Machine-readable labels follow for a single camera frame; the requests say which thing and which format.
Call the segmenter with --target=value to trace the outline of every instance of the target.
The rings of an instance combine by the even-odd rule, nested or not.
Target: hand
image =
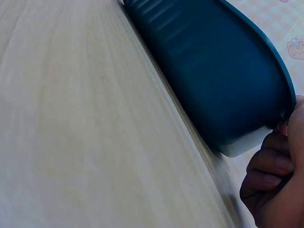
[[[304,227],[304,97],[252,157],[240,197],[258,227]]]

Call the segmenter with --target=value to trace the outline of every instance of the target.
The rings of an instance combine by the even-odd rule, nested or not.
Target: fingernail
[[[265,174],[263,176],[263,178],[268,184],[271,184],[273,186],[278,186],[279,183],[281,183],[281,181],[282,181],[280,178],[270,175],[270,174]]]
[[[289,151],[289,143],[287,140],[283,142],[283,149]]]
[[[275,166],[282,170],[292,172],[295,168],[291,160],[285,156],[278,155],[275,158],[275,162]]]

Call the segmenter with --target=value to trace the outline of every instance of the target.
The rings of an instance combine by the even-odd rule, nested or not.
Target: wood grain
[[[116,1],[2,0],[0,32],[0,227],[252,226],[235,160],[198,137]]]

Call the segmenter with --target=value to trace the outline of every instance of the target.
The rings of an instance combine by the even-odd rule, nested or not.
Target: ribbed plastic surface
[[[125,9],[208,145],[287,119],[290,77],[261,36],[218,0],[124,0]]]

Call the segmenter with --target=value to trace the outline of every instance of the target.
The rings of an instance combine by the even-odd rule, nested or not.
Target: pink cartoon character
[[[301,42],[297,37],[287,43],[288,54],[294,59],[304,59],[304,42]]]

